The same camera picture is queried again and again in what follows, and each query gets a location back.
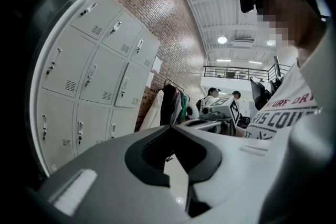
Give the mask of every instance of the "white locker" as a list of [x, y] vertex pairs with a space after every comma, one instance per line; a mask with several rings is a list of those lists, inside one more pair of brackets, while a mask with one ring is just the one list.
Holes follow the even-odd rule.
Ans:
[[79, 11], [71, 25], [98, 40], [120, 11], [121, 7], [113, 0], [92, 0]]
[[148, 79], [148, 71], [129, 62], [122, 78], [115, 106], [138, 108]]
[[41, 115], [37, 115], [39, 140], [50, 172], [54, 172], [74, 158], [73, 107], [74, 102], [46, 93], [41, 96]]
[[147, 30], [140, 34], [140, 40], [135, 46], [131, 60], [146, 69], [150, 69], [154, 63], [159, 42], [154, 39]]
[[80, 99], [111, 104], [125, 60], [99, 47], [86, 74]]
[[133, 133], [138, 113], [138, 111], [114, 109], [108, 139]]
[[84, 152], [105, 141], [110, 109], [88, 104], [78, 104], [76, 119], [76, 146]]
[[127, 57], [141, 29], [142, 26], [124, 12], [108, 31], [102, 43]]
[[44, 73], [43, 88], [75, 97], [84, 66], [94, 43], [67, 30], [51, 52], [49, 67]]

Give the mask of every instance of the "man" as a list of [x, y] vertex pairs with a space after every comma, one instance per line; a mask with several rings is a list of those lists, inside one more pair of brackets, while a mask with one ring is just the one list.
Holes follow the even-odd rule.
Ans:
[[280, 128], [294, 125], [302, 116], [314, 113], [316, 102], [305, 83], [300, 67], [315, 48], [329, 40], [327, 24], [321, 20], [315, 0], [256, 0], [264, 21], [275, 28], [283, 40], [298, 49], [295, 64], [268, 103], [251, 120], [247, 129], [237, 127], [236, 135], [255, 139], [273, 139]]
[[202, 111], [202, 108], [207, 106], [207, 105], [211, 105], [214, 102], [217, 101], [217, 99], [219, 98], [219, 92], [220, 89], [217, 88], [210, 88], [208, 90], [208, 95], [206, 98], [200, 99], [197, 103], [196, 106], [198, 108], [199, 111]]

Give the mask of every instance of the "white t-shirt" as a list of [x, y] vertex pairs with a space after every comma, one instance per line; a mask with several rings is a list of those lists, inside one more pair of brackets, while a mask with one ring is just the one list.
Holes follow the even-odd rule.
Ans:
[[294, 125], [302, 116], [314, 113], [316, 108], [314, 96], [296, 62], [279, 89], [247, 126], [243, 137], [272, 139], [280, 128]]

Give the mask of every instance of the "metal railing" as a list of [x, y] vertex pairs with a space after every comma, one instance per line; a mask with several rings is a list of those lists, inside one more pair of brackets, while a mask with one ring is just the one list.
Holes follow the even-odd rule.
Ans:
[[289, 70], [290, 66], [274, 64], [268, 70], [244, 68], [244, 67], [216, 67], [204, 66], [205, 77], [226, 78], [226, 79], [244, 79], [249, 80], [255, 77], [261, 82], [274, 81]]

